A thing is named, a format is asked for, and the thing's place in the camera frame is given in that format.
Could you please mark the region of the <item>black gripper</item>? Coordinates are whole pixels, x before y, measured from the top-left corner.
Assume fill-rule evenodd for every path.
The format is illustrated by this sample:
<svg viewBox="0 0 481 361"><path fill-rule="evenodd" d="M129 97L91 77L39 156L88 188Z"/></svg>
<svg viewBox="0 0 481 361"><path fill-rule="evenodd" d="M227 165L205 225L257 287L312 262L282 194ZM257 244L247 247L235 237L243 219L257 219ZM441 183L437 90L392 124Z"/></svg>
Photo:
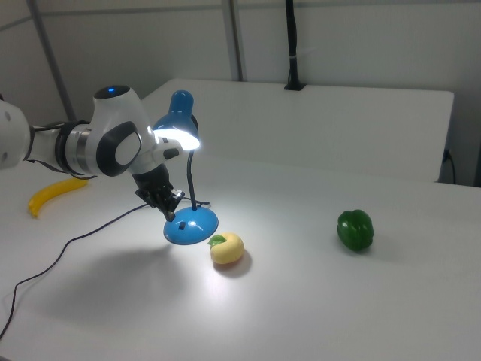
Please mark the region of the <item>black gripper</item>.
<svg viewBox="0 0 481 361"><path fill-rule="evenodd" d="M153 208L158 208L167 220L175 218L175 209L185 196L184 191L174 189L165 165L152 171L132 175L138 189L136 195Z"/></svg>

